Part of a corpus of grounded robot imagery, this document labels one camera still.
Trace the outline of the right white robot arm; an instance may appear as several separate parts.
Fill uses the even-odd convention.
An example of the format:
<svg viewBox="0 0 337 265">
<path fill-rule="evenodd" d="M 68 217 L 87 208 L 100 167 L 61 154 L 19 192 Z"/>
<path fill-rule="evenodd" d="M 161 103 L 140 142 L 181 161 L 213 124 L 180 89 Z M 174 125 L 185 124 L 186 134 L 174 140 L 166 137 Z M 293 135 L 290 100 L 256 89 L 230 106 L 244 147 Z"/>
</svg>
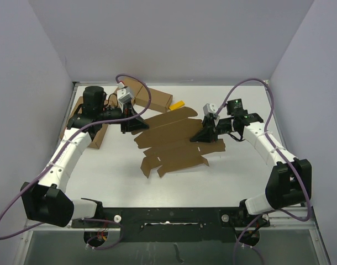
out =
<svg viewBox="0 0 337 265">
<path fill-rule="evenodd" d="M 212 143 L 220 135 L 238 133 L 238 140 L 249 142 L 271 167 L 264 192 L 242 202 L 243 208 L 237 212 L 238 221 L 248 226 L 256 221 L 258 214 L 309 202 L 312 196 L 310 162 L 298 159 L 284 148 L 266 129 L 262 117 L 243 108 L 241 99 L 230 100 L 225 106 L 228 117 L 222 119 L 217 106 L 207 103 L 203 107 L 203 127 L 190 141 Z"/>
</svg>

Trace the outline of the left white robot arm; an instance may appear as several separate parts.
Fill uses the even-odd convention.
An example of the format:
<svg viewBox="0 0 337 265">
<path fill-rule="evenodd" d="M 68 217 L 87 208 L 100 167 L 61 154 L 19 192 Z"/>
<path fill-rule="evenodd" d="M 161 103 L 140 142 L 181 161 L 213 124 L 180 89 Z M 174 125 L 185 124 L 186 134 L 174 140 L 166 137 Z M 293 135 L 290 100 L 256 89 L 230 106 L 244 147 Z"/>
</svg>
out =
<svg viewBox="0 0 337 265">
<path fill-rule="evenodd" d="M 45 174 L 34 184 L 23 184 L 22 202 L 29 220 L 59 227 L 65 227 L 75 219 L 84 219 L 92 227 L 103 222 L 101 202 L 92 199 L 72 200 L 66 195 L 71 174 L 104 123 L 119 124 L 122 133 L 149 127 L 134 110 L 134 93 L 123 82 L 118 84 L 116 106 L 110 106 L 106 96 L 103 87 L 85 88 L 83 102 L 69 119 L 63 138 L 45 168 Z"/>
</svg>

